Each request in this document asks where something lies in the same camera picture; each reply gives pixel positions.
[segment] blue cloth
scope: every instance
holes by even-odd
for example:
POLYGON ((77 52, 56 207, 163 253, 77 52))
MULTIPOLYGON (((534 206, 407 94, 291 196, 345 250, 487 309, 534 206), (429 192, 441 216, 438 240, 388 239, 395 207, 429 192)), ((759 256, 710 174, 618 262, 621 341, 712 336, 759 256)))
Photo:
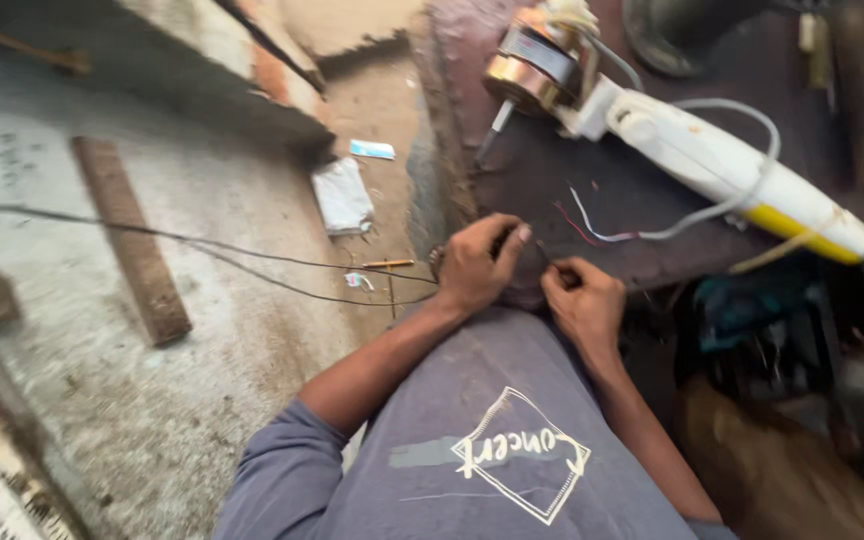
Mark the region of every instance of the blue cloth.
POLYGON ((347 439, 293 399, 251 438, 215 538, 735 540, 689 523, 606 425, 536 317, 491 308, 347 439))

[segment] hand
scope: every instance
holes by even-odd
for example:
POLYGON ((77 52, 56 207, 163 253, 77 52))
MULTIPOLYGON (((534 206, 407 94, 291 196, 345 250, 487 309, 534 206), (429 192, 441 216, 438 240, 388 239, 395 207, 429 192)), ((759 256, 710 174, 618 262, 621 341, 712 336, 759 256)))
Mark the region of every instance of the hand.
POLYGON ((618 352, 625 285, 578 256, 557 260, 542 274, 542 290, 561 331, 580 352, 618 352))
POLYGON ((491 305, 512 280, 522 246, 531 236, 532 229, 522 219, 501 213, 456 232, 445 246, 436 300, 458 309, 464 317, 491 305), (507 232, 493 260, 496 241, 507 232))

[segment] black wire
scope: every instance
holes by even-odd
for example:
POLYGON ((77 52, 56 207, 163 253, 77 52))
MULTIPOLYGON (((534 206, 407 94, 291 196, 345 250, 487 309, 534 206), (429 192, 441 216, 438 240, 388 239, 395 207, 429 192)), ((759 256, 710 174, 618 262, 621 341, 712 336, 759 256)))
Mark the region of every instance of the black wire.
POLYGON ((211 258, 217 259, 217 260, 219 260, 225 264, 229 264, 231 266, 234 266, 235 268, 238 268, 239 270, 242 270, 243 272, 246 272, 247 274, 251 274, 252 276, 256 276, 258 279, 260 279, 262 281, 268 282, 270 284, 279 286, 279 287, 284 288, 284 289, 289 289, 293 292, 297 292, 298 294, 302 294, 302 295, 308 296, 310 298, 318 298, 318 300, 329 300, 330 302, 341 302, 343 304, 353 304, 355 306, 376 306, 376 307, 386 306, 386 307, 388 307, 388 306, 404 306, 406 304, 415 304, 417 302, 422 302, 424 300, 428 300, 435 295, 434 292, 431 292, 431 293, 429 293, 429 294, 427 294, 421 298, 415 299, 415 300, 390 301, 390 302, 385 302, 385 303, 369 303, 367 301, 344 300, 342 298, 332 298, 329 296, 319 296, 318 294, 306 292, 302 289, 295 288, 294 286, 292 286, 288 283, 284 283, 284 282, 279 281, 277 279, 274 279, 270 276, 266 276, 265 274, 259 272, 258 270, 254 270, 254 269, 246 266, 245 264, 242 264, 241 262, 239 262, 235 259, 228 258, 227 256, 223 255, 222 253, 212 251, 210 249, 206 249, 206 248, 204 248, 200 245, 196 245, 195 243, 190 242, 190 241, 186 241, 186 240, 180 240, 180 241, 181 241, 181 243, 185 244, 186 246, 188 246, 188 247, 190 247, 196 251, 202 252, 202 253, 210 256, 211 258))
POLYGON ((395 272, 387 272, 385 270, 378 270, 374 268, 363 268, 362 266, 346 266, 343 264, 327 264, 325 262, 311 262, 308 260, 302 260, 300 258, 293 258, 291 256, 282 256, 279 254, 270 254, 261 251, 252 251, 246 248, 240 248, 233 244, 227 244, 226 242, 220 242, 219 240, 212 240, 209 238, 199 238, 197 236, 188 236, 186 234, 179 234, 177 232, 169 232, 167 230, 159 230, 157 228, 149 228, 149 227, 138 227, 136 225, 125 225, 122 223, 112 223, 106 221, 104 219, 99 219, 95 217, 85 217, 81 215, 75 215, 64 212, 57 212, 53 210, 43 210, 41 208, 31 208, 28 206, 24 206, 22 204, 3 204, 0 203, 0 213, 2 214, 18 214, 18 215, 28 215, 31 217, 37 217, 41 219, 51 219, 54 221, 64 221, 68 223, 84 223, 86 225, 97 225, 99 227, 105 227, 106 229, 113 229, 114 231, 125 231, 127 233, 140 233, 142 235, 154 235, 157 237, 164 237, 166 239, 178 240, 179 242, 197 242, 199 244, 207 244, 210 246, 215 246, 218 248, 231 250, 234 252, 241 253, 242 255, 248 255, 250 257, 258 257, 261 259, 271 259, 273 261, 282 261, 284 263, 295 263, 295 264, 304 264, 306 266, 320 266, 322 268, 339 268, 342 270, 358 270, 359 272, 373 272, 375 274, 384 274, 386 276, 392 276, 394 278, 402 278, 403 280, 413 280, 416 282, 426 282, 427 284, 435 284, 438 285, 438 282, 435 279, 429 279, 427 277, 419 277, 419 276, 403 276, 402 274, 397 274, 395 272))

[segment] dirt floor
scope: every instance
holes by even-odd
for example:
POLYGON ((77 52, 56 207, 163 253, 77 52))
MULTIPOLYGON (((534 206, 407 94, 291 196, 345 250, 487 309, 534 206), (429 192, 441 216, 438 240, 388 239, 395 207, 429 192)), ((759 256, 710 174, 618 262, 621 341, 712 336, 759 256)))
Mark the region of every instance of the dirt floor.
MULTIPOLYGON (((371 230, 334 238, 335 259, 349 264, 411 259, 414 267, 396 268, 402 274, 431 277, 428 249, 447 233, 445 210, 438 197, 436 177, 427 166, 434 159, 426 132, 422 90, 406 43, 383 46, 347 59, 326 72, 330 127, 338 136, 334 153, 349 156, 349 141, 386 142, 395 160, 356 157, 362 180, 375 206, 371 230)), ((384 304, 422 298, 434 285, 421 281, 368 276, 375 291, 348 289, 347 298, 384 304)), ((363 341, 380 334, 407 305, 351 306, 363 341)))

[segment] t-shirt sleeve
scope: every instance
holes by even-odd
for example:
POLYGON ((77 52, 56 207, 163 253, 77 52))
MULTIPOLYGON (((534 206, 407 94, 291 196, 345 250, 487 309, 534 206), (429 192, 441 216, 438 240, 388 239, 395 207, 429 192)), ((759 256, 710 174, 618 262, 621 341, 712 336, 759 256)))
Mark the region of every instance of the t-shirt sleeve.
POLYGON ((293 398, 248 440, 214 538, 310 537, 342 480, 348 442, 293 398))
POLYGON ((738 540, 738 536, 721 522, 686 519, 688 527, 699 540, 738 540))

